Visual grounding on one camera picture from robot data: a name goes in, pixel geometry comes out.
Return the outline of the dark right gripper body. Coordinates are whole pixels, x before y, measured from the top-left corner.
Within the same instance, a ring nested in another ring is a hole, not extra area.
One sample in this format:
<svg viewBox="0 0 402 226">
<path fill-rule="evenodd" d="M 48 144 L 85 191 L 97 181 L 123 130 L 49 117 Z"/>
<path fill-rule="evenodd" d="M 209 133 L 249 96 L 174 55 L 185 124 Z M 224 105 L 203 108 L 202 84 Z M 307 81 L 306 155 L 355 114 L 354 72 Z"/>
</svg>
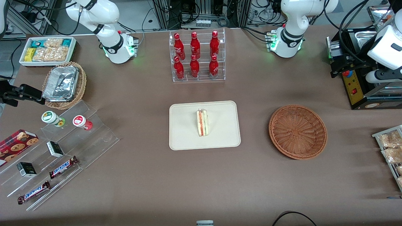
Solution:
<svg viewBox="0 0 402 226">
<path fill-rule="evenodd" d="M 18 106 L 18 101 L 16 97 L 18 97 L 18 88 L 10 85 L 7 80 L 0 81 L 0 103 L 7 104 L 12 107 Z"/>
</svg>

